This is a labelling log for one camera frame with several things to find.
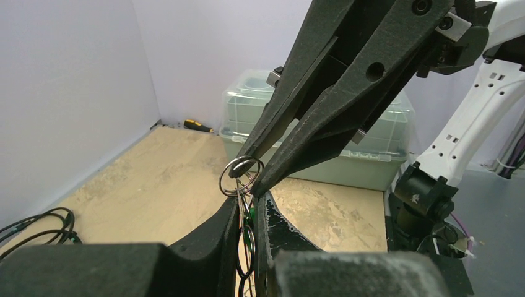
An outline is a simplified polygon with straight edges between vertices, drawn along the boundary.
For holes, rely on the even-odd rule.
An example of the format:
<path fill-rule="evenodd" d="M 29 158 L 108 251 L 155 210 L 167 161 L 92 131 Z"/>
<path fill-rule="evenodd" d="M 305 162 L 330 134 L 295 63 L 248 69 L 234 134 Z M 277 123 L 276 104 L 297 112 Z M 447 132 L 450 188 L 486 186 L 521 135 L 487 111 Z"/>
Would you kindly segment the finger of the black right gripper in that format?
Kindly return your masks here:
<path fill-rule="evenodd" d="M 296 117 L 312 85 L 327 87 L 355 58 L 356 1 L 313 1 L 269 103 L 238 156 L 261 158 Z"/>

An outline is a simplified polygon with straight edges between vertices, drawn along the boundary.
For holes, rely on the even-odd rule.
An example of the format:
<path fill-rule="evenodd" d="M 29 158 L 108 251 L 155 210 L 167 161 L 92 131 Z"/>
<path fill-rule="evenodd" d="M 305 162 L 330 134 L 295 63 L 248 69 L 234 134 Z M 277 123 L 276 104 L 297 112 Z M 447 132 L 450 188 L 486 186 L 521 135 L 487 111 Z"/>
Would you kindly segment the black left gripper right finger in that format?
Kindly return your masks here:
<path fill-rule="evenodd" d="M 414 252 L 326 252 L 258 197 L 257 296 L 449 296 L 436 265 Z"/>

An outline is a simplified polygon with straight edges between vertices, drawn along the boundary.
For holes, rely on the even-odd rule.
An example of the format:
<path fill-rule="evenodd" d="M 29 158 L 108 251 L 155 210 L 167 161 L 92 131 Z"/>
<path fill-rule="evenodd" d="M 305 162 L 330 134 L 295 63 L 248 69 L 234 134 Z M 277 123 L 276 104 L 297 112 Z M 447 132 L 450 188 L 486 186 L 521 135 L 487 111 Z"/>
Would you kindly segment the metal key organizer ring plate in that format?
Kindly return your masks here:
<path fill-rule="evenodd" d="M 243 176 L 246 178 L 242 180 L 241 177 L 235 178 L 235 188 L 226 189 L 223 187 L 223 177 L 227 170 L 240 171 L 248 167 L 257 166 L 255 174 L 250 174 L 245 171 Z M 236 200 L 239 211 L 239 229 L 237 235 L 237 260 L 236 273 L 239 277 L 239 284 L 237 286 L 238 296 L 256 296 L 255 289 L 255 259 L 258 251 L 254 227 L 251 228 L 246 221 L 249 207 L 254 206 L 254 198 L 251 195 L 251 189 L 254 185 L 255 179 L 260 175 L 264 169 L 264 163 L 257 158 L 250 156 L 240 156 L 230 161 L 223 169 L 219 177 L 219 190 L 227 196 Z"/>

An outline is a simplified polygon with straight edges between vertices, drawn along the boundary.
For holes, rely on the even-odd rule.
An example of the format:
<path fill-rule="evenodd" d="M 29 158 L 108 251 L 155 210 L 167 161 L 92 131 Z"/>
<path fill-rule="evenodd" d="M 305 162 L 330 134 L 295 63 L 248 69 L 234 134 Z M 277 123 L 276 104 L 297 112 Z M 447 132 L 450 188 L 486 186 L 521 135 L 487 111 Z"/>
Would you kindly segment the yellow black clamp tool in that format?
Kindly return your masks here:
<path fill-rule="evenodd" d="M 183 122 L 183 126 L 184 128 L 194 130 L 194 131 L 214 133 L 213 128 L 205 126 L 199 121 L 195 121 L 193 119 L 185 119 Z"/>

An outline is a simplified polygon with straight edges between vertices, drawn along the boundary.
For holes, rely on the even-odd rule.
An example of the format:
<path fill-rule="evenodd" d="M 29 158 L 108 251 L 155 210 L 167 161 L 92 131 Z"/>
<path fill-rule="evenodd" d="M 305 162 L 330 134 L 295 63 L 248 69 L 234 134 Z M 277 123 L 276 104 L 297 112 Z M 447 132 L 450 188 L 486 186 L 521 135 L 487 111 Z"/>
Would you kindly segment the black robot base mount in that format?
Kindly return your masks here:
<path fill-rule="evenodd" d="M 402 202 L 393 193 L 385 197 L 385 223 L 388 251 L 414 251 L 429 257 L 443 276 L 451 296 L 474 296 L 467 275 L 467 261 L 473 257 L 474 238 L 448 221 L 437 224 L 422 239 L 403 237 L 396 223 Z"/>

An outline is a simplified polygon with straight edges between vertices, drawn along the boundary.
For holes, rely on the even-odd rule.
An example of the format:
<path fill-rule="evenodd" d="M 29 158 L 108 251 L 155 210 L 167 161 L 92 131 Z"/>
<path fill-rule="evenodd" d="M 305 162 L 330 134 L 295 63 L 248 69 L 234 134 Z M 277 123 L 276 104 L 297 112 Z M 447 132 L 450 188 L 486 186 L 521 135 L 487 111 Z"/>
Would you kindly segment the clear plastic storage bin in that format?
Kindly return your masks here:
<path fill-rule="evenodd" d="M 229 160 L 235 158 L 274 92 L 268 70 L 244 71 L 222 94 L 219 135 Z M 337 158 L 293 173 L 296 179 L 385 191 L 407 160 L 414 109 L 401 91 L 358 143 L 349 142 Z"/>

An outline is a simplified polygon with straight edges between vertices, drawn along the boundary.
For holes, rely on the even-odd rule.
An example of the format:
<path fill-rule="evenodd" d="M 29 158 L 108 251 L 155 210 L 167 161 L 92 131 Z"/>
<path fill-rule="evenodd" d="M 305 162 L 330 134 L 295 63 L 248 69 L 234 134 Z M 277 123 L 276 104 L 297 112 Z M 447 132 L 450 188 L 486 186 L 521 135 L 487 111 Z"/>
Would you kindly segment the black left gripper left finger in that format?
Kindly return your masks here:
<path fill-rule="evenodd" d="M 2 296 L 233 296 L 239 210 L 227 199 L 161 243 L 30 246 L 1 264 Z"/>

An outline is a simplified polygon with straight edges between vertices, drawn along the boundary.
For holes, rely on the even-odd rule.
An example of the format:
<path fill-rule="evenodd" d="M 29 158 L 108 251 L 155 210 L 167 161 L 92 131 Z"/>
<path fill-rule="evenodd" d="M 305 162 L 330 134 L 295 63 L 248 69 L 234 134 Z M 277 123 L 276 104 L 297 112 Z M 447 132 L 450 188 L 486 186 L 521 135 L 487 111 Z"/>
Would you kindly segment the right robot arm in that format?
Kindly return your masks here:
<path fill-rule="evenodd" d="M 394 190 L 401 249 L 423 252 L 453 211 L 468 163 L 524 96 L 523 1 L 313 1 L 229 176 L 279 142 L 249 182 L 259 197 L 359 142 L 413 76 L 450 75 L 479 57 L 466 97 Z"/>

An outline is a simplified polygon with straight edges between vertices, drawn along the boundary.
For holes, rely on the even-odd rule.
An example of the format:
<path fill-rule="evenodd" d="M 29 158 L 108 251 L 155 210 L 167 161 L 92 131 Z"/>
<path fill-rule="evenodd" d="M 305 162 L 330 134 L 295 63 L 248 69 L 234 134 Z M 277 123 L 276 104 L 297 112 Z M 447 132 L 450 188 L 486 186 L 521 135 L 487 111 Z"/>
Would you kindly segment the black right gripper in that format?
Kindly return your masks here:
<path fill-rule="evenodd" d="M 488 40 L 490 19 L 482 12 L 494 8 L 474 1 L 356 2 L 354 60 L 332 84 L 311 86 L 255 180 L 254 196 L 358 142 L 412 75 L 472 65 Z"/>

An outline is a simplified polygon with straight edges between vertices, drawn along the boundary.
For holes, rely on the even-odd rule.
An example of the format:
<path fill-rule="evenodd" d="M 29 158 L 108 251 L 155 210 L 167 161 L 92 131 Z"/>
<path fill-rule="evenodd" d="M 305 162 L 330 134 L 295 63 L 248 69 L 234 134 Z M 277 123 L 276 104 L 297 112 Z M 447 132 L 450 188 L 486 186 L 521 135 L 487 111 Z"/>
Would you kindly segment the green key tag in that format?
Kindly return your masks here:
<path fill-rule="evenodd" d="M 250 206 L 249 207 L 249 212 L 247 214 L 247 219 L 246 221 L 248 222 L 249 226 L 251 228 L 254 227 L 254 218 L 255 218 L 256 214 L 255 214 L 255 209 L 254 209 L 254 206 Z"/>

